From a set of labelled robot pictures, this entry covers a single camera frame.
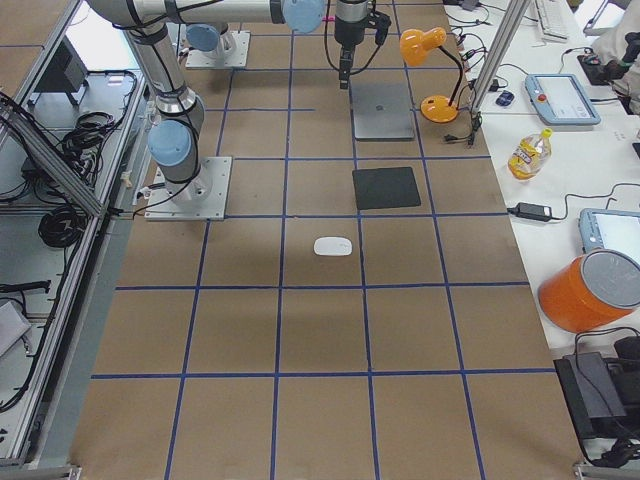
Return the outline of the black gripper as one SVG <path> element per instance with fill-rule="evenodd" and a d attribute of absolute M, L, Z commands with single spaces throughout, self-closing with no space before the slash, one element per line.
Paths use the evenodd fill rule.
<path fill-rule="evenodd" d="M 343 48 L 343 82 L 348 83 L 355 48 L 364 40 L 369 15 L 366 0 L 338 0 L 335 8 L 334 38 Z"/>

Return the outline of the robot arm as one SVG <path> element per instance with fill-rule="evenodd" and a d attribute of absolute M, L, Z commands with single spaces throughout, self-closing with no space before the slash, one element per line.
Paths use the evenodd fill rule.
<path fill-rule="evenodd" d="M 186 27 L 186 39 L 193 49 L 211 57 L 228 55 L 236 48 L 225 22 L 190 24 Z"/>
<path fill-rule="evenodd" d="M 213 177 L 199 153 L 204 104 L 185 80 L 169 23 L 214 29 L 228 22 L 272 23 L 310 33 L 333 14 L 341 47 L 339 81 L 347 87 L 355 48 L 373 17 L 368 1 L 92 1 L 89 5 L 126 35 L 151 84 L 159 122 L 151 128 L 147 146 L 164 176 L 166 200 L 177 206 L 205 199 Z"/>

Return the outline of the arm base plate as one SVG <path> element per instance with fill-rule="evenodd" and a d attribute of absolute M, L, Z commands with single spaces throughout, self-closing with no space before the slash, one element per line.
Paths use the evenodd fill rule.
<path fill-rule="evenodd" d="M 222 221 L 225 217 L 232 158 L 205 157 L 200 172 L 177 196 L 181 186 L 168 183 L 149 196 L 151 207 L 144 210 L 150 221 Z"/>
<path fill-rule="evenodd" d="M 211 25 L 190 25 L 186 40 L 189 53 L 186 68 L 192 70 L 243 69 L 246 67 L 250 32 L 221 33 Z"/>

